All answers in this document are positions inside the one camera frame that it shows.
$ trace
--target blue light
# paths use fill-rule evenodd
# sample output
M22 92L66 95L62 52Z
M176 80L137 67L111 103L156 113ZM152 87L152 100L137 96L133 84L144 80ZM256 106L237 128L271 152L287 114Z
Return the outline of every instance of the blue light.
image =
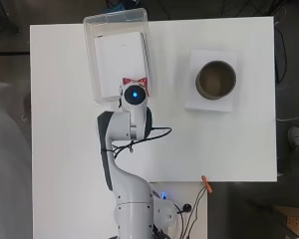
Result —
M161 197L161 199L166 199L166 192L163 191L163 192L161 193L161 196L160 196L160 197Z

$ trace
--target transparent plastic container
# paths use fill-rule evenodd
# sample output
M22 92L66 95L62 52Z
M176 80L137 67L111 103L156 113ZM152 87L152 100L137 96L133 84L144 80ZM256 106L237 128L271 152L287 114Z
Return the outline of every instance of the transparent plastic container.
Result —
M147 11L143 8L102 14L84 19L84 27L87 41L87 50L90 65L90 75L92 81L94 100L97 104L116 101L118 98L102 98L100 81L98 74L97 56L95 54L94 39L100 36L117 35L121 33L140 32L143 34L146 55L148 60L147 77L154 78L154 67L150 57L150 30Z

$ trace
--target orange clip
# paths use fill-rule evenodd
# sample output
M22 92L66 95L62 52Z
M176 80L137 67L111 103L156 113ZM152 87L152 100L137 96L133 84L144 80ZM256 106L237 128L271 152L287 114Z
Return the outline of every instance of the orange clip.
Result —
M209 184L209 182L207 181L207 177L205 177L204 175L201 177L201 180L205 183L205 186L207 187L207 190L209 193L212 193L212 188Z

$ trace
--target white table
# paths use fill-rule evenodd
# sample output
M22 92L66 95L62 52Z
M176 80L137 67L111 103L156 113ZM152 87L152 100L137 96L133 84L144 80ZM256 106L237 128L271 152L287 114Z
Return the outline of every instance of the white table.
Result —
M274 181L275 106L272 18L152 22L156 125L173 139L138 145L138 175L148 180ZM182 86L191 49L237 52L238 109L186 112ZM31 27L34 238L108 238L115 201L105 184L83 25ZM128 152L119 164L129 166ZM172 165L173 172L165 169ZM198 183L158 186L193 203ZM206 238L206 198L191 238Z

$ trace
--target floor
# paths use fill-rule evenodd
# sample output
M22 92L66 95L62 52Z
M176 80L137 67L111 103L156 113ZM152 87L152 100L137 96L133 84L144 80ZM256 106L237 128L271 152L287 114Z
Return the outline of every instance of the floor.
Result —
M29 25L81 23L86 16L107 9L101 0L2 0L10 19L21 28L21 35L0 34L0 51L29 51ZM258 16L271 1L243 0L144 0L151 21ZM229 2L220 11L223 2ZM276 114L286 119L299 116L299 1L289 1L276 15L276 27L282 32L287 53L287 72L276 88ZM284 58L276 32L279 75ZM12 118L31 144L31 118L23 99L30 94L29 56L0 57L0 82L14 85ZM26 112L27 121L23 120ZM249 201L263 205L299 207L299 149L292 150L287 140L291 123L277 123L278 183L212 183L214 193L208 198L208 238L285 238L275 227L265 223Z

